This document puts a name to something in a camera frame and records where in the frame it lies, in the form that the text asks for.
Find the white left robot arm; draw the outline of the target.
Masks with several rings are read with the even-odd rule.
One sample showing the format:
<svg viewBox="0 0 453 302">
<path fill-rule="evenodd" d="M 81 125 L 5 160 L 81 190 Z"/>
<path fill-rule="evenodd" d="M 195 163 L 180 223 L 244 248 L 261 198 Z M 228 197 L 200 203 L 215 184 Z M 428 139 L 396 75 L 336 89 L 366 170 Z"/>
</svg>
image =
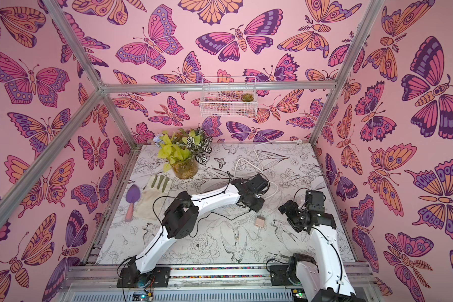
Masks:
<svg viewBox="0 0 453 302">
<path fill-rule="evenodd" d="M 182 191 L 177 196 L 159 197 L 159 200 L 171 200 L 164 217 L 159 219 L 161 226 L 141 253 L 120 264 L 117 288 L 151 285 L 160 258 L 178 240 L 191 235 L 200 216 L 228 205 L 243 206 L 257 213 L 264 205 L 263 196 L 269 188 L 270 182 L 263 175 L 256 174 L 249 179 L 230 177 L 225 186 L 198 195 Z"/>
</svg>

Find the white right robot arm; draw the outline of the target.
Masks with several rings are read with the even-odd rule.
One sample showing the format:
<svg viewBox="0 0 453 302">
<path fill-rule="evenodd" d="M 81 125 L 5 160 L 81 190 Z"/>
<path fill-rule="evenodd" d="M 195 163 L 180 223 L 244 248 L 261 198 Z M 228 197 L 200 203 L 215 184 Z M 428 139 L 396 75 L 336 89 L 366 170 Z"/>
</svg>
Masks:
<svg viewBox="0 0 453 302">
<path fill-rule="evenodd" d="M 289 200 L 278 208 L 297 233 L 310 236 L 314 256 L 294 253 L 287 262 L 274 259 L 266 262 L 273 285 L 300 286 L 294 301 L 363 301 L 351 284 L 342 261 L 337 225 L 333 215 L 325 211 L 325 195 L 307 190 L 303 205 Z"/>
</svg>

